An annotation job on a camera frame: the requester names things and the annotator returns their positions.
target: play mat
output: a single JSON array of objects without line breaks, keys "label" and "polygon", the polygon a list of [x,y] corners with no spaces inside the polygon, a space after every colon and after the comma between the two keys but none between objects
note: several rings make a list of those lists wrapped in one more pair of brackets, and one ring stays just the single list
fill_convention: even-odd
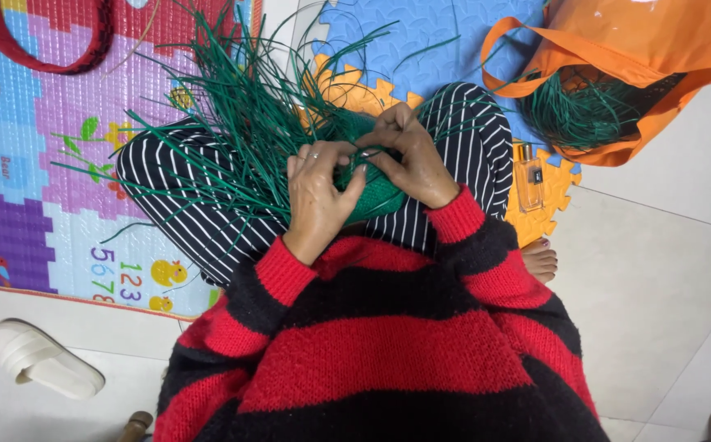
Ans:
[{"label": "play mat", "polygon": [[[57,161],[113,173],[115,159],[109,156],[131,136],[119,132],[131,127],[125,109],[134,109],[153,125],[183,116],[167,100],[178,85],[156,63],[131,56],[108,73],[134,47],[158,1],[156,18],[139,52],[191,71],[188,53],[154,48],[190,39],[191,19],[171,0],[113,0],[112,48],[101,65],[85,74],[32,72],[0,54],[0,288],[179,318],[199,316],[218,298],[217,288],[197,277],[199,270],[152,226],[133,226],[100,244],[147,218],[114,183],[50,165]],[[215,8],[223,0],[200,3]],[[260,0],[237,4],[244,20],[259,22]],[[489,25],[503,16],[540,25],[542,4],[542,0],[339,2],[326,5],[320,17],[321,23],[330,25],[328,40],[333,47],[318,45],[314,50],[325,56],[338,49],[338,41],[353,41],[361,30],[399,20],[390,35],[369,46],[368,69],[352,78],[376,92],[372,104],[350,100],[348,106],[371,113],[398,100],[413,106],[445,83],[462,79],[481,83],[478,56]],[[12,35],[42,61],[68,65],[90,40],[92,13],[87,2],[2,0],[2,6]],[[458,42],[397,67],[405,56],[457,34],[462,35]],[[520,71],[533,53],[528,35],[520,32],[514,39],[490,67],[502,78]],[[363,67],[358,59],[344,62]],[[379,104],[374,97],[379,97]],[[510,101],[501,104],[513,106]],[[518,115],[507,117],[514,136],[537,141]],[[522,216],[516,198],[509,197],[507,218],[519,227],[522,242],[552,233],[552,215],[565,209],[566,189],[580,177],[578,165],[559,155],[543,151],[538,155],[546,159],[546,210]]]}]

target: white slipper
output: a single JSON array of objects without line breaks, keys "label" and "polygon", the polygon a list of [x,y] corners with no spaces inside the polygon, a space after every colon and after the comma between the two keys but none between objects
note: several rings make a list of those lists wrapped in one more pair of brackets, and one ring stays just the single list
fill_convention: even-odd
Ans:
[{"label": "white slipper", "polygon": [[0,322],[0,366],[17,384],[36,381],[72,399],[93,397],[105,385],[94,367],[19,319]]}]

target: orange bag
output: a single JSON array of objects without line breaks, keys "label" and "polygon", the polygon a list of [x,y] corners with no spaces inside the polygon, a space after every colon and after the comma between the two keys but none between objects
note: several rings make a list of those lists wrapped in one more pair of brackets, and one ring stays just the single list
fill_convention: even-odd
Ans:
[{"label": "orange bag", "polygon": [[[688,75],[637,122],[629,141],[596,149],[557,152],[585,165],[619,166],[636,155],[675,118],[704,85],[711,84],[711,1],[557,0],[547,10],[547,29],[527,27],[543,37],[525,72],[538,79],[506,83],[483,70],[483,82],[503,97],[525,97],[563,66],[592,65],[607,75],[646,87],[676,72]],[[485,62],[498,38],[524,27],[516,18],[499,20],[483,41]]]}]

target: bottle label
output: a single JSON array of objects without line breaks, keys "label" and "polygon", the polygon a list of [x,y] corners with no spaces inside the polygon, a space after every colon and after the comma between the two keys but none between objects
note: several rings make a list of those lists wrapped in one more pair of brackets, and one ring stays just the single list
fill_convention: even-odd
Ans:
[{"label": "bottle label", "polygon": [[544,182],[544,175],[541,172],[541,168],[537,168],[533,171],[533,184],[541,184]]}]

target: blue foam mat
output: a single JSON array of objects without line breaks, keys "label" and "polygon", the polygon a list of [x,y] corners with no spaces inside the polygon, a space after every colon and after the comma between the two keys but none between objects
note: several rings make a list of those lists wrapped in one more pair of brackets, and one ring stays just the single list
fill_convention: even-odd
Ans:
[{"label": "blue foam mat", "polygon": [[[377,79],[395,86],[392,95],[406,100],[407,92],[429,98],[439,87],[455,81],[483,85],[480,65],[481,45],[495,22],[515,16],[528,26],[543,24],[542,8],[546,0],[340,0],[336,6],[322,9],[320,22],[330,25],[327,44],[316,43],[317,54],[332,55],[366,33],[393,21],[390,34],[380,37],[366,48],[366,59],[350,54],[343,63],[363,69],[361,83],[370,87]],[[458,41],[402,60],[430,45],[460,35]],[[501,79],[512,79],[522,73],[532,58],[539,38],[521,29],[495,54],[487,65],[490,73]],[[498,104],[512,110],[517,103],[510,98],[495,97]],[[527,126],[518,113],[506,113],[515,138],[536,143],[552,152],[548,163],[559,167],[562,156],[547,147]],[[571,173],[579,173],[579,164]]]}]

